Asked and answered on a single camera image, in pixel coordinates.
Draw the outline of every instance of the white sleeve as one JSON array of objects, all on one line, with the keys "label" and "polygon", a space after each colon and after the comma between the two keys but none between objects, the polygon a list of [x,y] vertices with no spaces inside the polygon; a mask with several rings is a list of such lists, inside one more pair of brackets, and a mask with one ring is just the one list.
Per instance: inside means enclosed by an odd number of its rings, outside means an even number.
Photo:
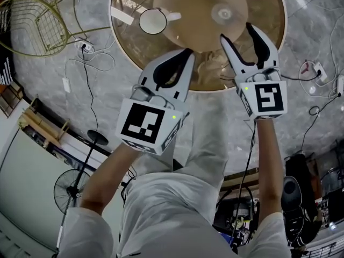
[{"label": "white sleeve", "polygon": [[259,225],[252,241],[238,248],[238,254],[243,258],[290,258],[283,215],[276,212],[267,216]]},{"label": "white sleeve", "polygon": [[110,258],[113,238],[109,225],[96,212],[68,209],[58,258]]}]

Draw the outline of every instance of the person's right arm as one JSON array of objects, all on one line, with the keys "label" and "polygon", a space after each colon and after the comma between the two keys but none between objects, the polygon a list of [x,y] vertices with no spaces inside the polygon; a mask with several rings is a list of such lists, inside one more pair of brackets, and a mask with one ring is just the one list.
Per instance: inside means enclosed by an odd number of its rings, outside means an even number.
[{"label": "person's right arm", "polygon": [[259,224],[274,212],[281,212],[283,165],[272,120],[258,120],[259,137]]}]

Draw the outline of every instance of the white pants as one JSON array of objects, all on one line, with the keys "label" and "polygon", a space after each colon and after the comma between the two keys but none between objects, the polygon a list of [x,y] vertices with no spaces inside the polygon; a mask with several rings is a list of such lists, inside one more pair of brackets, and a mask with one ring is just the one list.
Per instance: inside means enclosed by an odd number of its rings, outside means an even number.
[{"label": "white pants", "polygon": [[[220,190],[226,162],[227,140],[224,129],[228,125],[226,106],[222,94],[194,94],[191,117],[193,117],[192,149],[185,167],[175,171],[191,175]],[[133,167],[138,176],[148,173],[172,172],[174,139],[161,156],[144,154]]]}]

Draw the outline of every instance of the gold wire chair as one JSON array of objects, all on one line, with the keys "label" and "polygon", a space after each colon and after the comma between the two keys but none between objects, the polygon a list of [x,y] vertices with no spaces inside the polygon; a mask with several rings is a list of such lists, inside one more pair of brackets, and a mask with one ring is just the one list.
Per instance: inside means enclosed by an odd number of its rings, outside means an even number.
[{"label": "gold wire chair", "polygon": [[[61,52],[75,35],[99,31],[110,27],[94,28],[84,31],[75,11],[76,22],[80,32],[70,33],[59,10],[63,0],[4,0],[0,3],[0,45],[21,55],[44,58]],[[10,47],[10,37],[15,42]]]}]

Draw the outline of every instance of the white mug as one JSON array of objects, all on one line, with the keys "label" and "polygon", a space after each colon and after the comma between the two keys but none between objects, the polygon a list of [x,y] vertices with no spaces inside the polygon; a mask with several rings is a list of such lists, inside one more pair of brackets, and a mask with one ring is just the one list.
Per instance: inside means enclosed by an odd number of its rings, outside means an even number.
[{"label": "white mug", "polygon": [[163,32],[168,22],[181,19],[179,12],[169,12],[162,8],[152,8],[144,11],[139,20],[141,29],[148,34]]}]

